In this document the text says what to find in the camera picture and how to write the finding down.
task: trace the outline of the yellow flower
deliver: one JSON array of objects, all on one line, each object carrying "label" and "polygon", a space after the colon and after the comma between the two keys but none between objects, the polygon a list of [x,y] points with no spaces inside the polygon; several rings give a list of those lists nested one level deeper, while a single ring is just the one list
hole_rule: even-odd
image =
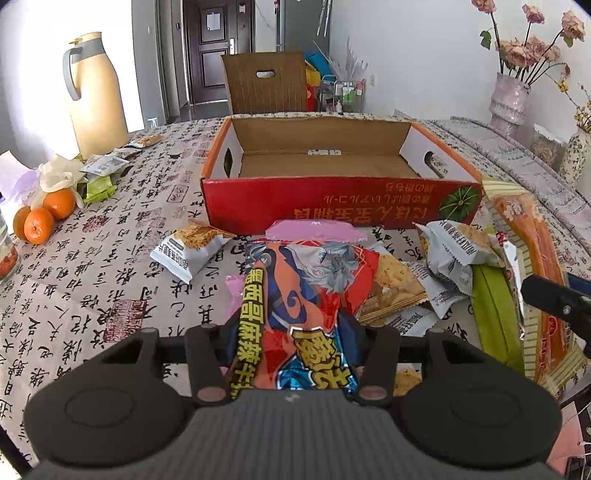
[{"label": "yellow flower", "polygon": [[560,79],[558,82],[556,82],[556,85],[558,85],[558,89],[563,93],[569,91],[569,86],[566,84],[564,79]]}]

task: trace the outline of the orange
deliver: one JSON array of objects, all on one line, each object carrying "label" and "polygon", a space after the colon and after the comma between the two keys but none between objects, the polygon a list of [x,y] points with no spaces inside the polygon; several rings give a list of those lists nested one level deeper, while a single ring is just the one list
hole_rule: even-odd
[{"label": "orange", "polygon": [[17,214],[14,216],[14,220],[12,221],[12,229],[14,230],[14,234],[21,240],[27,239],[25,236],[25,220],[27,220],[29,213],[31,213],[31,208],[23,207],[17,212]]},{"label": "orange", "polygon": [[74,193],[71,189],[48,193],[43,200],[43,208],[49,210],[55,220],[68,218],[76,208]]},{"label": "orange", "polygon": [[31,210],[25,220],[25,236],[32,244],[43,244],[51,237],[55,224],[49,210],[45,208]]}]

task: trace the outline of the dried flower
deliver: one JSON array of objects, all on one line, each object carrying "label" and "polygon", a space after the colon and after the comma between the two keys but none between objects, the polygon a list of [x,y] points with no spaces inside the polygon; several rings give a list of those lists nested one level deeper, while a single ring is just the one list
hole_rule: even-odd
[{"label": "dried flower", "polygon": [[549,62],[556,61],[560,58],[560,49],[556,45],[552,45],[544,55]]},{"label": "dried flower", "polygon": [[525,51],[525,48],[519,47],[511,47],[511,49],[507,52],[506,60],[508,63],[515,65],[516,67],[525,68],[528,64],[528,58],[530,56]]},{"label": "dried flower", "polygon": [[474,5],[479,11],[486,14],[496,12],[494,0],[472,0],[472,5]]},{"label": "dried flower", "polygon": [[546,49],[548,49],[548,45],[542,42],[535,35],[532,35],[530,38],[528,38],[527,42],[525,43],[525,51],[532,57],[528,63],[530,65],[538,63],[544,56]]},{"label": "dried flower", "polygon": [[501,55],[501,60],[505,60],[507,57],[507,52],[513,47],[510,41],[508,40],[501,40],[501,48],[499,49],[499,44],[495,42],[495,49]]},{"label": "dried flower", "polygon": [[543,24],[544,23],[544,14],[542,12],[540,12],[540,10],[538,10],[538,7],[531,7],[529,5],[524,5],[523,7],[523,13],[525,13],[525,17],[527,18],[527,21],[530,23],[539,23],[539,24]]},{"label": "dried flower", "polygon": [[565,12],[562,16],[562,29],[564,36],[576,40],[584,41],[585,27],[572,10]]},{"label": "dried flower", "polygon": [[558,85],[558,89],[562,93],[566,93],[569,91],[569,86],[566,84],[566,80],[564,78],[561,78],[558,82],[556,82],[556,85]]}]

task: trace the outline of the cardboard box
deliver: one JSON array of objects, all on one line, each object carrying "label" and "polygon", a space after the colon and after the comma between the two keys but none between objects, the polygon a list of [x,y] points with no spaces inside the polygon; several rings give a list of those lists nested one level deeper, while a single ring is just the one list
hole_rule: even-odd
[{"label": "cardboard box", "polygon": [[469,223],[482,197],[478,171],[420,125],[339,116],[228,118],[201,184],[210,223],[237,235],[293,218]]}]

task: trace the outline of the plastic bag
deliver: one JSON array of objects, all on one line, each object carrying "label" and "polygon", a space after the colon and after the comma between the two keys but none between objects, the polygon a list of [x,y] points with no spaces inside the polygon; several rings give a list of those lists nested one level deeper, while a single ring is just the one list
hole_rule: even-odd
[{"label": "plastic bag", "polygon": [[353,225],[337,220],[278,220],[265,232],[269,240],[299,242],[343,242],[355,244],[367,240],[367,235]]}]

